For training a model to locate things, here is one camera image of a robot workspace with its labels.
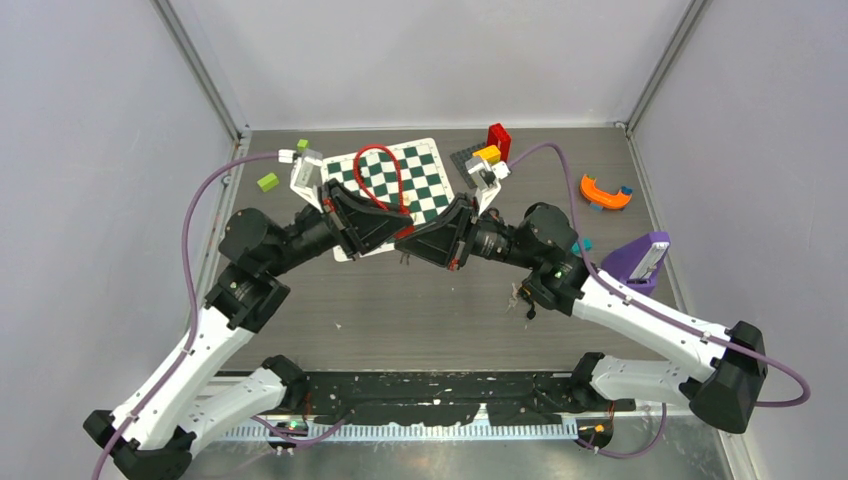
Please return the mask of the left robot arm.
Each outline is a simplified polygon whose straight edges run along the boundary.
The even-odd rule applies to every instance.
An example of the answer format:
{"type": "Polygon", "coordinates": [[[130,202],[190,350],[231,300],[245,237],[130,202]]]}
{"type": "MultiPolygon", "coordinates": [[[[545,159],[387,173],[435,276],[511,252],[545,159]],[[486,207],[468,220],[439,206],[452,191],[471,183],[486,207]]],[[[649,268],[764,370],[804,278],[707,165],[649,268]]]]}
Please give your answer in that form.
{"type": "Polygon", "coordinates": [[[280,276],[340,248],[367,254],[414,225],[403,203],[372,199],[331,180],[287,226],[255,208],[234,213],[220,253],[227,267],[203,299],[193,299],[181,343],[113,410],[96,410],[85,431],[128,479],[177,479],[210,442],[251,416],[298,412],[306,374],[290,359],[266,359],[248,378],[206,400],[200,391],[267,324],[289,295],[280,276]]]}

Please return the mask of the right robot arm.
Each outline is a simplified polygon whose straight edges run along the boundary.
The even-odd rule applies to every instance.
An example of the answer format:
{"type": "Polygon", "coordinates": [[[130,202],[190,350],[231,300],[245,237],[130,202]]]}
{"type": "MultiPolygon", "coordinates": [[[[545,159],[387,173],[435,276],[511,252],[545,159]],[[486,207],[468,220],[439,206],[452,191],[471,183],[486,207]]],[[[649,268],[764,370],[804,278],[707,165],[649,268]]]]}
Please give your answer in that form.
{"type": "Polygon", "coordinates": [[[583,355],[567,384],[579,410],[640,399],[684,406],[728,433],[747,430],[768,374],[761,331],[746,322],[725,327],[687,316],[616,280],[572,252],[578,236],[558,207],[536,203],[510,225],[461,195],[415,225],[400,205],[361,195],[353,204],[353,227],[366,250],[391,243],[450,270],[470,257],[523,268],[521,288],[534,306],[604,326],[658,354],[655,361],[583,355]]]}

